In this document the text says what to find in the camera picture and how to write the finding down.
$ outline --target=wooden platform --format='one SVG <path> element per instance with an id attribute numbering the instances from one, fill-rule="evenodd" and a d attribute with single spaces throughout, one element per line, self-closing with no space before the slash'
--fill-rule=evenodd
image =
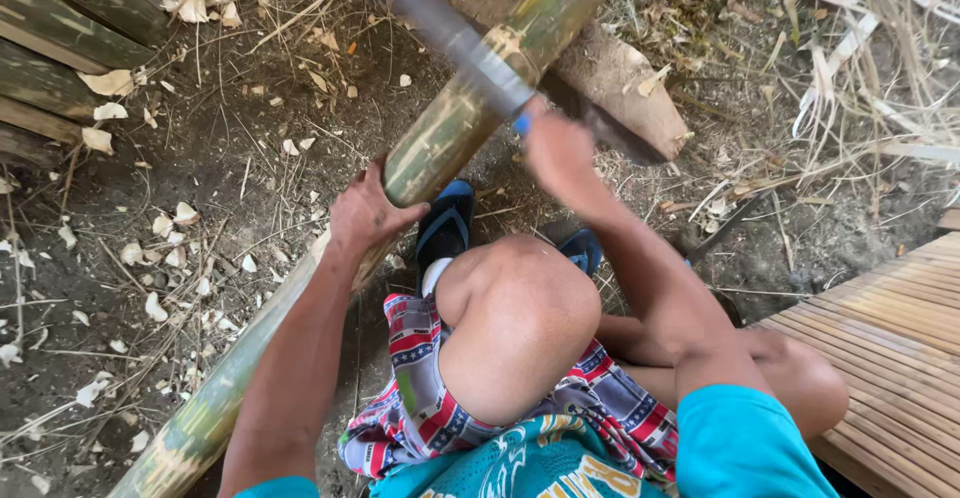
<path id="1" fill-rule="evenodd" d="M 878 497 L 960 496 L 960 233 L 753 327 L 816 349 L 850 405 L 810 450 Z"/>

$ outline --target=person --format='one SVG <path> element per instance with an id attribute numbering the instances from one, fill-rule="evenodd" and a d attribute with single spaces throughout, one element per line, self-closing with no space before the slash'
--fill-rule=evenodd
<path id="1" fill-rule="evenodd" d="M 331 207 L 316 272 L 260 358 L 219 495 L 318 496 L 354 276 L 422 219 L 417 296 L 385 303 L 392 378 L 339 443 L 372 496 L 836 496 L 804 439 L 846 412 L 838 373 L 792 339 L 736 330 L 594 174 L 590 134 L 541 99 L 527 112 L 534 179 L 590 230 L 469 248 L 466 183 L 397 209 L 370 164 Z M 588 275 L 601 248 L 635 317 L 602 313 Z"/>

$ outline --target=dirt ground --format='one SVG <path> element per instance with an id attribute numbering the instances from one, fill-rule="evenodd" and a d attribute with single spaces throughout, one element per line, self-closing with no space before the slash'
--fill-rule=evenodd
<path id="1" fill-rule="evenodd" d="M 276 28 L 278 19 L 288 19 L 290 9 L 305 4 L 283 1 L 284 10 L 261 18 L 254 0 L 241 0 L 244 25 L 236 31 L 217 23 L 180 25 L 151 66 L 170 64 L 124 99 L 130 119 L 105 126 L 114 135 L 116 155 L 80 154 L 65 210 L 64 178 L 51 183 L 46 173 L 14 171 L 21 187 L 12 195 L 12 220 L 35 267 L 20 268 L 18 286 L 14 260 L 0 257 L 0 301 L 14 302 L 20 292 L 28 303 L 62 301 L 23 307 L 28 332 L 24 345 L 38 343 L 43 331 L 49 336 L 37 349 L 27 350 L 22 363 L 0 370 L 0 455 L 6 460 L 0 466 L 0 498 L 39 496 L 31 483 L 37 475 L 50 480 L 48 496 L 105 495 L 137 458 L 131 453 L 134 437 L 143 430 L 156 435 L 186 401 L 235 340 L 234 330 L 254 317 L 258 300 L 269 298 L 277 280 L 324 228 L 326 209 L 337 193 L 370 158 L 389 151 L 452 75 L 443 58 L 422 53 L 401 25 L 380 20 L 386 15 L 383 0 L 341 0 L 321 18 L 316 26 L 335 32 L 340 47 L 336 55 L 316 40 L 298 40 L 305 23 L 292 28 L 282 42 L 271 41 L 245 55 Z M 755 1 L 759 9 L 768 3 L 746 1 Z M 371 25 L 370 15 L 376 25 Z M 746 21 L 732 20 L 723 28 L 747 38 L 745 44 L 763 45 L 764 53 L 770 48 L 769 32 Z M 354 41 L 355 52 L 347 55 Z M 172 61 L 198 44 L 203 46 Z M 666 62 L 663 53 L 647 55 L 654 67 Z M 790 44 L 781 57 L 797 69 L 791 78 L 809 80 L 809 58 Z M 763 59 L 750 55 L 747 63 L 762 66 Z M 334 95 L 319 93 L 307 74 L 321 67 L 330 90 L 337 91 L 332 110 Z M 401 87 L 402 75 L 410 76 L 409 87 Z M 691 239 L 705 235 L 702 226 L 710 219 L 700 213 L 690 222 L 692 208 L 667 214 L 660 205 L 700 204 L 721 182 L 718 171 L 735 171 L 757 157 L 774 158 L 771 152 L 784 140 L 797 108 L 796 100 L 780 91 L 770 117 L 758 80 L 731 73 L 726 66 L 708 65 L 699 75 L 680 77 L 685 94 L 732 117 L 680 103 L 696 137 L 674 165 L 637 168 L 617 152 L 600 150 L 596 169 L 611 191 L 654 229 L 689 247 Z M 261 86 L 263 94 L 256 94 Z M 356 87 L 356 98 L 348 98 L 348 86 Z M 275 98 L 282 104 L 272 105 L 279 104 L 271 102 Z M 157 129 L 143 124 L 139 113 L 144 107 L 156 108 Z M 306 138 L 316 141 L 298 156 L 282 153 L 284 139 Z M 135 165 L 138 161 L 150 167 Z M 66 170 L 67 163 L 60 172 Z M 474 223 L 474 244 L 503 234 L 542 234 L 548 224 L 570 216 L 534 186 L 518 138 L 505 129 L 489 139 L 460 177 L 484 194 L 477 213 L 490 213 Z M 729 290 L 724 293 L 744 323 L 759 320 L 803 295 L 894 258 L 901 245 L 908 251 L 930 241 L 936 236 L 939 211 L 956 185 L 954 172 L 942 166 L 896 163 L 875 179 L 883 185 L 874 218 L 870 187 L 850 179 L 826 177 L 802 190 L 781 186 L 776 191 L 781 214 L 774 214 L 770 200 L 760 204 L 695 264 L 696 271 L 706 284 Z M 832 205 L 800 198 L 822 198 L 832 190 Z M 180 229 L 186 235 L 184 245 L 199 243 L 186 253 L 190 273 L 163 262 L 127 270 L 138 282 L 152 275 L 154 285 L 145 289 L 163 295 L 205 268 L 218 289 L 192 308 L 171 308 L 171 319 L 158 323 L 144 311 L 144 291 L 105 248 L 118 254 L 127 243 L 139 241 L 144 249 L 170 252 L 151 224 L 162 211 L 173 215 L 179 202 L 192 205 L 201 217 Z M 722 219 L 731 212 L 715 216 Z M 69 251 L 58 236 L 63 215 L 70 217 L 68 224 L 78 238 Z M 796 262 L 792 271 L 784 234 Z M 407 268 L 382 265 L 348 312 L 336 404 L 317 448 L 318 480 L 325 496 L 356 496 L 363 485 L 342 466 L 336 438 L 358 406 L 377 394 L 390 376 L 380 303 L 388 293 L 413 291 L 413 239 L 413 233 L 407 234 L 395 251 Z M 211 247 L 216 258 L 212 269 L 198 254 Z M 291 262 L 279 259 L 279 253 Z M 255 273 L 241 268 L 247 254 L 257 263 Z M 166 283 L 159 282 L 161 276 Z M 629 313 L 607 263 L 595 280 L 606 311 Z M 181 300 L 192 301 L 192 294 Z M 73 315 L 75 310 L 88 315 L 89 326 Z M 16 335 L 17 314 L 9 305 L 2 312 L 6 326 L 0 328 L 0 344 L 5 344 Z M 111 383 L 122 383 L 137 365 L 145 364 L 138 357 L 157 349 L 176 322 L 183 327 L 170 336 L 164 357 L 142 382 L 124 383 L 113 398 L 101 397 L 94 407 L 69 406 L 32 435 L 7 439 L 29 420 L 69 405 L 98 372 L 110 372 Z M 125 354 L 111 347 L 115 340 L 124 341 Z M 123 407 L 111 416 L 127 394 Z M 216 482 L 211 472 L 194 495 L 212 496 Z"/>

